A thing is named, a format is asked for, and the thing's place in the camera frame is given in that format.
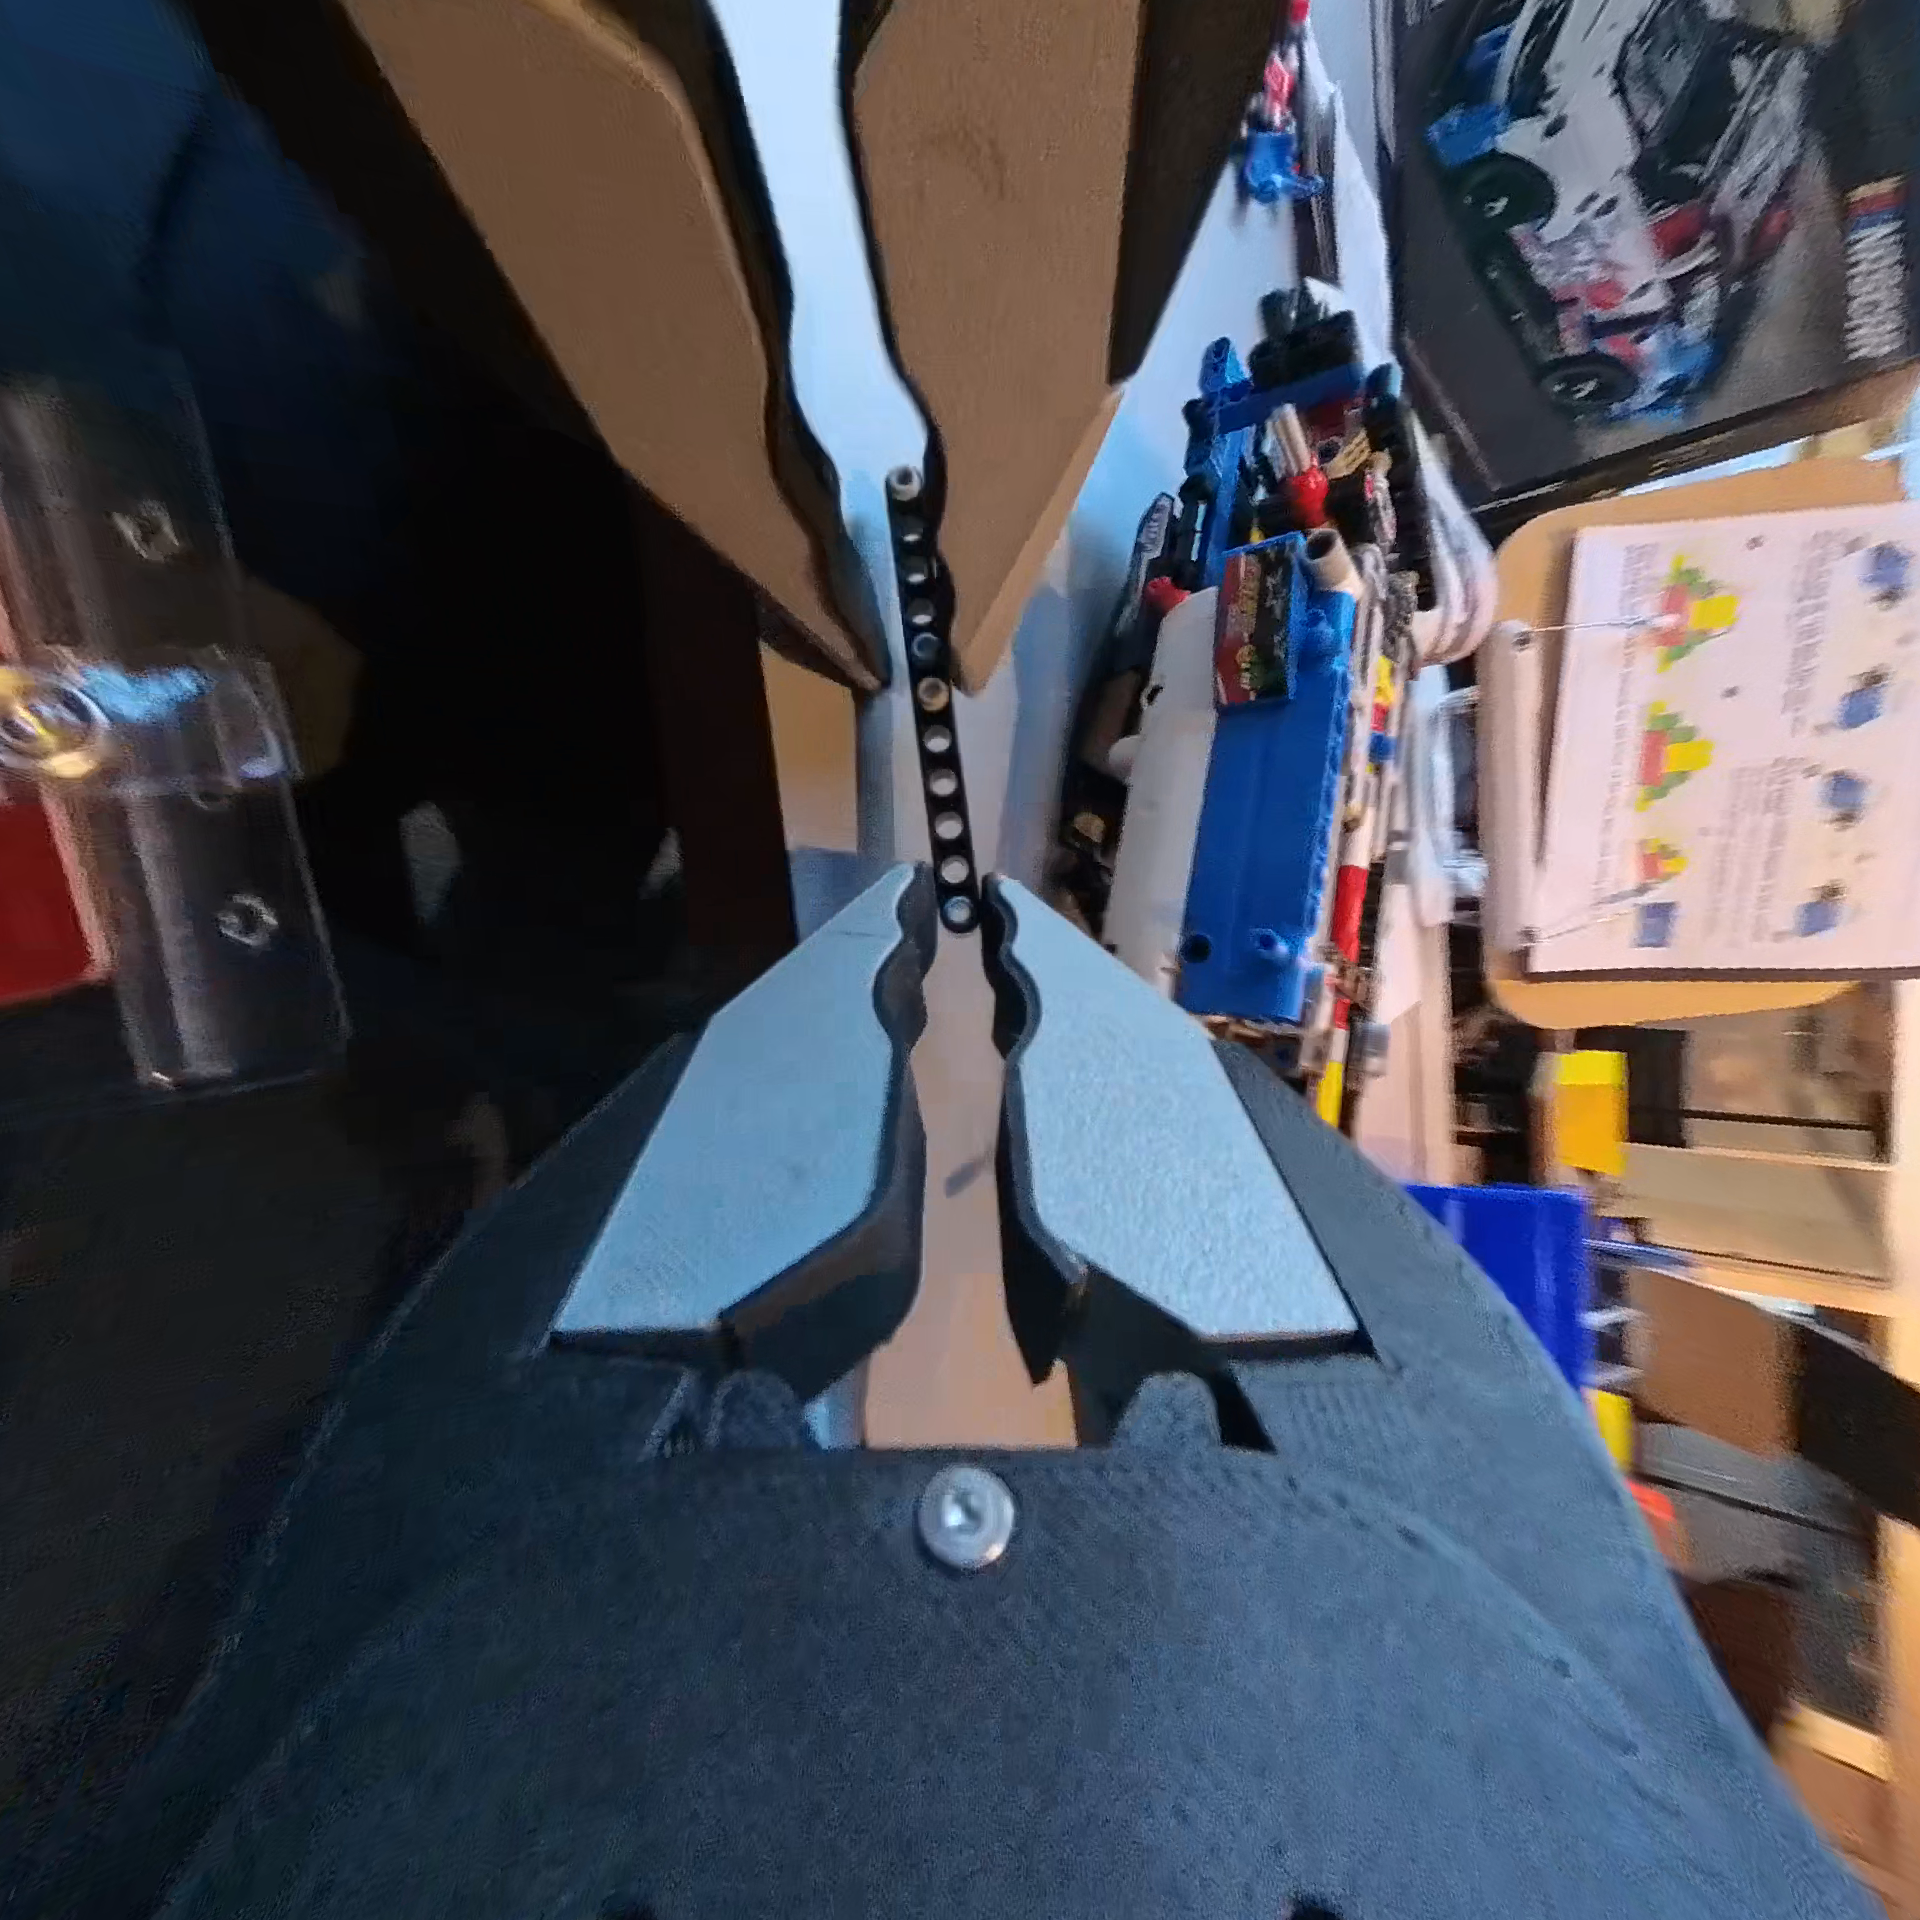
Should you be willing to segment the person's dark clothing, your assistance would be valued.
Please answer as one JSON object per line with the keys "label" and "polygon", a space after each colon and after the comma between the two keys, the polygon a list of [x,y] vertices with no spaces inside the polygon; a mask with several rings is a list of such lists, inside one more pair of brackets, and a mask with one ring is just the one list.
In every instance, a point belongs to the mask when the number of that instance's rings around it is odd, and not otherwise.
{"label": "person's dark clothing", "polygon": [[4,1531],[272,1455],[364,1307],[638,1056],[672,946],[638,500],[405,298],[175,3],[4,3],[4,341],[184,372],[278,637],[352,1041],[4,1129]]}

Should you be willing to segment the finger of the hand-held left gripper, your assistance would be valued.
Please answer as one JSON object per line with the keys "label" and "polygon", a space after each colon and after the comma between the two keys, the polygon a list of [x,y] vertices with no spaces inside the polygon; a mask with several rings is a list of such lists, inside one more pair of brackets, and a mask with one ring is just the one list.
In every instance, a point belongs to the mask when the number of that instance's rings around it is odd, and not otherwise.
{"label": "finger of the hand-held left gripper", "polygon": [[928,428],[965,691],[1006,657],[1139,369],[1282,9],[841,5],[856,191]]}
{"label": "finger of the hand-held left gripper", "polygon": [[613,460],[857,691],[883,617],[790,358],[793,277],[711,3],[347,1]]}

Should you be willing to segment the toy brick vehicle chassis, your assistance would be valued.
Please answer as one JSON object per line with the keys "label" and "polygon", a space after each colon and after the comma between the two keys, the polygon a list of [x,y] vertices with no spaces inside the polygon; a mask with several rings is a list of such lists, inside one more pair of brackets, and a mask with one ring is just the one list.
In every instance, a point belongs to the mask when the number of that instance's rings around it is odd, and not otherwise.
{"label": "toy brick vehicle chassis", "polygon": [[1391,1022],[1379,919],[1411,768],[1401,515],[1444,469],[1307,279],[1216,338],[1179,484],[1141,509],[1074,718],[1056,875],[1091,936],[1350,1133]]}

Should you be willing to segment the light grey desk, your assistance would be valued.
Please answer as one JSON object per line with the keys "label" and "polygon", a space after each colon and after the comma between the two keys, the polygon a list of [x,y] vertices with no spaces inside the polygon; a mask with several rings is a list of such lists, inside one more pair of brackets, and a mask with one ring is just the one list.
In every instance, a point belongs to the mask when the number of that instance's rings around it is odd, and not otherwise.
{"label": "light grey desk", "polygon": [[[718,3],[753,139],[769,166],[793,258],[798,398],[835,466],[847,525],[886,557],[883,478],[924,449],[924,419],[886,364],[862,252],[846,137],[834,115],[838,3]],[[1291,208],[1242,202],[1236,173],[1212,187],[1139,369],[1097,444],[1064,528],[1046,547],[1012,648],[961,696],[958,736],[973,853],[1038,890],[1072,707],[1114,607],[1149,497],[1179,480],[1181,405],[1201,350],[1251,341],[1259,300],[1301,275]],[[907,696],[860,699],[763,652],[781,828],[804,934],[844,898],[929,841]],[[1395,1013],[1379,1078],[1359,1105],[1359,1148],[1384,1172],[1452,1186],[1456,1166],[1448,923],[1424,923],[1398,880],[1386,941]],[[1002,1061],[994,993],[976,938],[943,941],[924,982],[914,1051],[925,1136],[924,1278],[900,1332],[867,1364],[860,1435],[880,1447],[1070,1447],[1064,1371],[1034,1383],[1006,1321],[994,1191]]]}

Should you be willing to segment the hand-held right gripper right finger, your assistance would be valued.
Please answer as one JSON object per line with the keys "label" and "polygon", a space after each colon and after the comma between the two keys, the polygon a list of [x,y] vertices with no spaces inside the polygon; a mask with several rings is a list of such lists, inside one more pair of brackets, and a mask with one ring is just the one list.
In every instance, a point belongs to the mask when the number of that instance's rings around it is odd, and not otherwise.
{"label": "hand-held right gripper right finger", "polygon": [[1016,880],[981,888],[1006,1318],[1034,1381],[1356,1351],[1361,1321],[1201,1024]]}

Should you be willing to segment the clear plastic badge holder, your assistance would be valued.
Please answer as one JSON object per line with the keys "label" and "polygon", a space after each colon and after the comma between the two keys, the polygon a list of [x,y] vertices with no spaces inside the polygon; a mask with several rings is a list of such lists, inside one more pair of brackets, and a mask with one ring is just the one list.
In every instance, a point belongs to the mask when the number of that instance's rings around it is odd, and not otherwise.
{"label": "clear plastic badge holder", "polygon": [[347,1005],[204,425],[4,383],[4,1123],[325,1070]]}

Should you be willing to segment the blue plastic bin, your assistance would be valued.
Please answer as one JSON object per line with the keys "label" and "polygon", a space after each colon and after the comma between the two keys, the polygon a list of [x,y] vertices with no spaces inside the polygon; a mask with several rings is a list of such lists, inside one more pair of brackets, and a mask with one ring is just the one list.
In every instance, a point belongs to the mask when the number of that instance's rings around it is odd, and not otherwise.
{"label": "blue plastic bin", "polygon": [[1576,1392],[1594,1365],[1592,1213],[1567,1187],[1410,1181],[1405,1195],[1476,1261]]}

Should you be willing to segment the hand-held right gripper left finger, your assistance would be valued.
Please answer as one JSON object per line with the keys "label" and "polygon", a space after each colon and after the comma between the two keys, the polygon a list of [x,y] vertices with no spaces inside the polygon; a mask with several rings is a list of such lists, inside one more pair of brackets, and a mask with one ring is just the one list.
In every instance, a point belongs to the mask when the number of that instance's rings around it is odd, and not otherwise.
{"label": "hand-held right gripper left finger", "polygon": [[893,1337],[924,1261],[932,960],[934,873],[901,861],[705,1022],[551,1343],[816,1399]]}

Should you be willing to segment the wooden board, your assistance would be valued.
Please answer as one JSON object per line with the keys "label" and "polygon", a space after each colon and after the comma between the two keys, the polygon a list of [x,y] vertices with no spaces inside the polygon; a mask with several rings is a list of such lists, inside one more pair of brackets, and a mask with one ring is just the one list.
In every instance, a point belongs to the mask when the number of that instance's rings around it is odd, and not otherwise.
{"label": "wooden board", "polygon": [[1498,619],[1474,667],[1478,819],[1487,864],[1481,979],[1505,1015],[1544,1033],[1672,1025],[1799,1009],[1858,986],[1915,977],[1912,967],[1754,975],[1727,969],[1535,975],[1523,967],[1523,906],[1537,856],[1577,535],[1609,525],[1879,509],[1905,495],[1901,469],[1889,456],[1816,456],[1585,497],[1534,517],[1499,543]]}

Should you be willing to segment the printed instruction sheet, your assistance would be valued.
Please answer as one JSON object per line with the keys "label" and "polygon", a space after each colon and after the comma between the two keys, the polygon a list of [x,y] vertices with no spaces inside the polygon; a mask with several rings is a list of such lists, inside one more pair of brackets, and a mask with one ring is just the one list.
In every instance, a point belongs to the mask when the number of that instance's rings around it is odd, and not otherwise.
{"label": "printed instruction sheet", "polygon": [[1914,977],[1918,506],[1569,545],[1534,977]]}

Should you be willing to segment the black holed toy beam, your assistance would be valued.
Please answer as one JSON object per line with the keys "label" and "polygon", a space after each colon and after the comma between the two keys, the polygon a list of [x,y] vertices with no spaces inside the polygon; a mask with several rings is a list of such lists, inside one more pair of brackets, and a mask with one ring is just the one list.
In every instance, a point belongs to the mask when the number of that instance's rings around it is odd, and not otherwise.
{"label": "black holed toy beam", "polygon": [[883,497],[934,904],[947,934],[972,938],[981,923],[981,872],[958,736],[955,594],[939,547],[943,502],[929,473],[912,464],[886,471]]}

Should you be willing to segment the black toy car box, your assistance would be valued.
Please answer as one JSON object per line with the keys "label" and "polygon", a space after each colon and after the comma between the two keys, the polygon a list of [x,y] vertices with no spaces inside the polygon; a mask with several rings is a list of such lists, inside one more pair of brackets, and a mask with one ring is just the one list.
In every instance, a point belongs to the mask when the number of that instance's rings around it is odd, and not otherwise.
{"label": "black toy car box", "polygon": [[1382,12],[1401,364],[1478,515],[1915,383],[1914,1]]}

